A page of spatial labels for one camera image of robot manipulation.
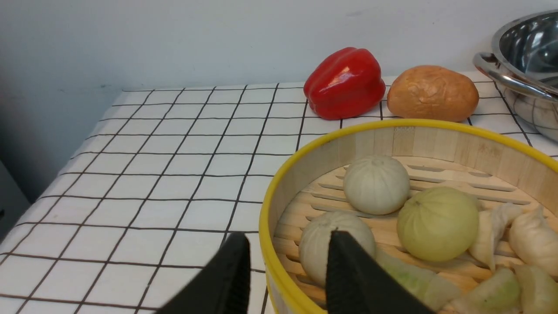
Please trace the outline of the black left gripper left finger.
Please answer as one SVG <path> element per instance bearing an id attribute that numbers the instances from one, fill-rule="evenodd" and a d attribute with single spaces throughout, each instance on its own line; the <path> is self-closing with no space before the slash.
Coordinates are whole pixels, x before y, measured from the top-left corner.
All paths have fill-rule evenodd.
<path id="1" fill-rule="evenodd" d="M 234 232 L 205 268 L 156 313 L 246 314 L 250 284 L 249 240 L 242 232 Z"/>

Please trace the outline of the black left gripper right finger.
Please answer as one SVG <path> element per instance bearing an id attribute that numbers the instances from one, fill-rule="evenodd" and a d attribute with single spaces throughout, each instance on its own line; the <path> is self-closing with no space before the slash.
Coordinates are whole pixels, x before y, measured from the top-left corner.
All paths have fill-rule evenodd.
<path id="1" fill-rule="evenodd" d="M 327 255 L 329 314 L 432 314 L 347 231 L 331 231 Z"/>

